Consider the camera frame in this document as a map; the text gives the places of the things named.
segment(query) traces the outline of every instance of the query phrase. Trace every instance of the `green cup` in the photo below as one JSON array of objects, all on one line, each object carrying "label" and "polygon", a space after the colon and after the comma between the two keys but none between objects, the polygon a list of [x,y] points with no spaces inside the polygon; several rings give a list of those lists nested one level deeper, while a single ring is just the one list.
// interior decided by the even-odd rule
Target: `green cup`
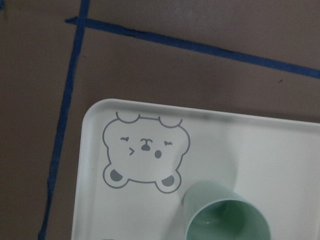
[{"label": "green cup", "polygon": [[260,211],[215,181],[192,185],[183,199],[185,240],[270,240]]}]

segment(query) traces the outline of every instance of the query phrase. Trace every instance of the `bear nose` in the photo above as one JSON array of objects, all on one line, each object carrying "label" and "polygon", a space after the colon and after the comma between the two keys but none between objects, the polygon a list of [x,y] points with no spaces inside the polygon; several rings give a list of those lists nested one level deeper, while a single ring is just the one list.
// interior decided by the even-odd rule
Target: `bear nose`
[{"label": "bear nose", "polygon": [[150,146],[148,144],[144,144],[144,145],[142,145],[141,150],[150,151]]},{"label": "bear nose", "polygon": [[148,145],[148,142],[152,143],[151,139],[142,138],[140,142],[145,141],[145,143],[142,145],[141,150],[143,151],[150,151],[150,146]]}]

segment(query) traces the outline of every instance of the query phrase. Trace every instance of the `cartoon bear print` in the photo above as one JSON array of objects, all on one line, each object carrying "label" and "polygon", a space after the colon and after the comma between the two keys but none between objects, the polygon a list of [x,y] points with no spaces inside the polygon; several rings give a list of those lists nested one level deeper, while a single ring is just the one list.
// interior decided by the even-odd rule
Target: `cartoon bear print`
[{"label": "cartoon bear print", "polygon": [[116,119],[103,130],[109,164],[103,179],[111,188],[122,188],[129,181],[153,183],[162,193],[172,193],[181,185],[178,168],[190,147],[188,132],[180,122],[173,126],[161,118],[143,117],[133,121]]}]

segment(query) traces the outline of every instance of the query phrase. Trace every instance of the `gray outline drawing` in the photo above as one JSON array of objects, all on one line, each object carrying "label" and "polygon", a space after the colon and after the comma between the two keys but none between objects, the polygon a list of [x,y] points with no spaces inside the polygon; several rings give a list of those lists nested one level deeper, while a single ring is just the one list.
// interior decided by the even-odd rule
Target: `gray outline drawing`
[{"label": "gray outline drawing", "polygon": [[[181,177],[178,169],[179,169],[179,167],[180,167],[180,165],[181,165],[181,163],[182,163],[182,160],[183,160],[184,155],[189,151],[190,144],[191,144],[191,143],[190,143],[190,136],[189,136],[188,132],[181,126],[181,123],[182,123],[183,120],[181,119],[180,122],[179,122],[178,124],[174,125],[174,126],[168,126],[168,125],[165,125],[165,124],[161,121],[160,116],[159,116],[158,118],[152,118],[152,117],[143,117],[143,116],[141,116],[141,115],[139,114],[139,115],[137,116],[137,118],[136,118],[135,120],[133,120],[133,121],[124,121],[124,120],[122,120],[122,119],[119,117],[118,112],[116,112],[115,115],[116,115],[116,119],[110,121],[110,122],[105,126],[105,128],[103,129],[103,132],[102,132],[102,141],[103,141],[103,144],[104,144],[104,145],[106,146],[106,148],[107,148],[107,158],[108,158],[108,161],[109,161],[109,164],[104,168],[103,174],[102,174],[102,177],[103,177],[104,182],[105,182],[109,187],[114,188],[114,189],[123,188],[129,181],[132,181],[132,182],[143,183],[143,184],[155,184],[156,188],[157,188],[160,192],[162,192],[162,193],[164,193],[164,194],[170,194],[170,193],[175,192],[175,191],[180,187],[181,182],[182,182],[182,177]],[[116,122],[116,121],[120,121],[120,122],[125,123],[125,124],[133,124],[133,123],[137,122],[139,119],[157,121],[157,122],[159,122],[159,123],[160,123],[163,127],[165,127],[165,128],[168,128],[168,129],[180,128],[181,130],[183,130],[183,131],[186,133],[186,136],[187,136],[187,139],[188,139],[188,145],[187,145],[187,148],[186,148],[185,152],[182,153],[181,158],[180,158],[180,160],[179,160],[179,163],[178,163],[176,169],[175,169],[175,170],[172,172],[172,174],[169,175],[167,178],[160,180],[161,183],[162,183],[162,185],[163,185],[164,187],[170,187],[170,186],[172,186],[172,185],[174,184],[175,181],[179,181],[177,187],[175,187],[175,189],[173,189],[173,190],[171,190],[171,191],[165,191],[165,190],[161,189],[161,188],[158,186],[158,184],[157,184],[157,180],[154,180],[154,181],[140,181],[140,180],[135,180],[135,179],[131,179],[131,178],[125,178],[125,177],[123,177],[120,173],[118,173],[116,169],[114,169],[113,167],[109,167],[109,166],[112,165],[112,160],[111,160],[110,154],[109,154],[109,151],[110,151],[110,150],[109,150],[109,146],[107,145],[106,140],[105,140],[105,132],[106,132],[106,129],[107,129],[112,123],[114,123],[114,122]],[[127,141],[129,140],[129,138],[127,138],[127,137],[122,137],[121,140],[127,142]],[[142,139],[141,139],[141,143],[143,144],[143,142],[145,142],[145,144],[141,147],[141,149],[142,149],[142,150],[146,150],[146,149],[144,149],[144,148],[148,148],[148,147],[147,147],[148,142],[152,142],[152,140],[151,140],[151,139],[142,138]],[[165,145],[172,145],[172,144],[174,144],[174,143],[165,141]],[[129,155],[131,156],[131,155],[135,152],[135,150],[132,149],[131,147],[130,147],[129,149],[131,150],[131,153],[129,154]],[[159,151],[159,150],[156,151],[156,152],[154,153],[154,156],[155,156],[157,159],[159,159],[159,158],[161,157],[161,151]],[[110,184],[110,183],[106,180],[106,177],[105,177],[106,174],[107,174],[107,177],[109,177],[109,176],[111,177],[111,180],[113,181],[112,183],[117,183],[116,186]]]}]

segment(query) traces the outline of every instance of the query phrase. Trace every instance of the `white tray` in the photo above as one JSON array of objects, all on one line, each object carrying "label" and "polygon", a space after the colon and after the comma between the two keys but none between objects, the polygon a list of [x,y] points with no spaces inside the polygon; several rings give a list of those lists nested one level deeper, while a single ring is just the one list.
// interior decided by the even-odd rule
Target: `white tray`
[{"label": "white tray", "polygon": [[183,240],[182,199],[212,179],[274,240],[320,239],[320,124],[106,99],[86,113],[72,240]]}]

